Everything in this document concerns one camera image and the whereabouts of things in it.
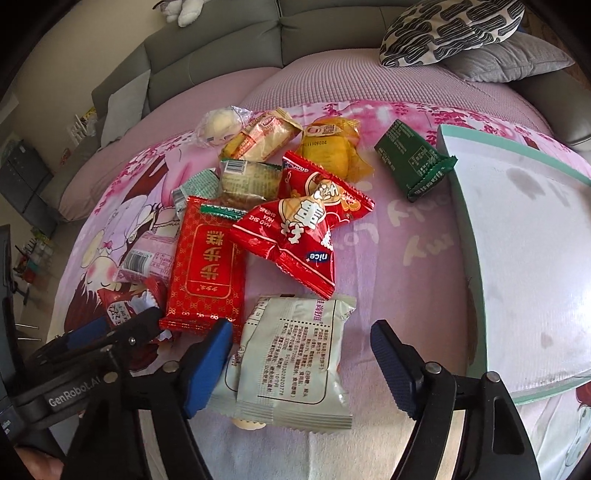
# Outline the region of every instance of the black cabinet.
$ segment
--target black cabinet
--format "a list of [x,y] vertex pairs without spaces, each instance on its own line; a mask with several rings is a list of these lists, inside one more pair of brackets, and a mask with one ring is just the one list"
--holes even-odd
[[34,148],[20,142],[0,167],[0,193],[32,226],[47,236],[56,229],[49,207],[39,197],[53,175]]

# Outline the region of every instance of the wooden floor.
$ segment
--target wooden floor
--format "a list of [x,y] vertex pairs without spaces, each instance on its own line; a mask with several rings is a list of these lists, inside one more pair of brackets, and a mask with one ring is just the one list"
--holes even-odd
[[[532,13],[531,10],[527,7],[525,8],[525,15],[523,22],[521,23],[521,26],[530,35],[542,38],[543,40],[546,40],[546,42],[551,43],[555,47],[558,47],[562,51],[571,55],[569,49],[558,38],[556,33],[554,33],[554,31],[548,25],[546,25],[542,20],[540,20],[539,17]],[[577,64],[574,64],[572,67],[565,69],[565,71],[570,76],[576,78],[585,88],[591,90],[591,82],[585,76],[585,74]]]

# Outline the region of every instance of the beige wall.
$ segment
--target beige wall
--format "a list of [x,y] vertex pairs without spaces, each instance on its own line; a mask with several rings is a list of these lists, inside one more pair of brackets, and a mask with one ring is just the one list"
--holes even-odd
[[[31,234],[31,225],[21,217],[18,212],[12,208],[10,203],[0,195],[0,225],[10,224],[10,240],[12,241],[12,266],[15,265],[17,258],[20,256],[18,250],[14,247],[18,245],[22,248],[33,236]],[[19,282],[20,287],[24,288],[25,284],[22,280]],[[22,297],[16,295],[14,297],[14,317],[18,321],[22,313]]]
[[82,0],[37,44],[14,92],[14,130],[52,169],[66,147],[66,125],[92,106],[91,91],[165,19],[156,0]]

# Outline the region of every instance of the metal bolt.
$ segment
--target metal bolt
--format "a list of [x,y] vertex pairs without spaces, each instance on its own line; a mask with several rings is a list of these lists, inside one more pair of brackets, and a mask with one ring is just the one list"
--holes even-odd
[[486,372],[486,379],[493,383],[501,381],[501,376],[497,372]]
[[437,362],[429,362],[427,365],[425,365],[425,370],[427,370],[427,372],[430,374],[437,375],[441,373],[441,365],[439,365]]
[[178,362],[175,362],[174,360],[171,360],[170,362],[166,362],[162,366],[162,370],[164,370],[168,374],[176,372],[178,370]]
[[119,375],[117,375],[117,372],[109,372],[109,373],[105,374],[105,376],[103,377],[103,380],[105,381],[105,383],[113,383],[118,378],[119,378]]

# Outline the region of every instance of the sofa armrest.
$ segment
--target sofa armrest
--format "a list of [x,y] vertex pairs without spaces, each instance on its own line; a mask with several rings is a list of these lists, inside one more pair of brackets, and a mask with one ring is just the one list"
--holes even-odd
[[67,186],[74,179],[78,171],[100,147],[98,137],[84,137],[74,149],[66,164],[60,168],[55,176],[40,193],[40,197],[52,209],[59,212],[61,197]]
[[509,83],[544,115],[556,139],[591,160],[591,92],[566,72]]

